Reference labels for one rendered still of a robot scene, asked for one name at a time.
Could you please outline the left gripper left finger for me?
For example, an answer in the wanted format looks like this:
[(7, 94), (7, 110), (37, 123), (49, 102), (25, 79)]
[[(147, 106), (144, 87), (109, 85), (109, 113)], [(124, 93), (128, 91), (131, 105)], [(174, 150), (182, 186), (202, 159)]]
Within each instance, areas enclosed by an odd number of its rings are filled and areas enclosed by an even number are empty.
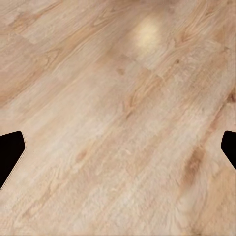
[(0, 189), (25, 150), (21, 131), (0, 136)]

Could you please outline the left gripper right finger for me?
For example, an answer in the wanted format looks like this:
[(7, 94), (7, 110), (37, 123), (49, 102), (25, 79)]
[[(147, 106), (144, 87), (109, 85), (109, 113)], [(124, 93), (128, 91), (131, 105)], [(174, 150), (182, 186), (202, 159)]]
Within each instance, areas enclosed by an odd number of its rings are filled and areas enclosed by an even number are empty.
[(236, 169), (236, 132), (225, 131), (221, 148)]

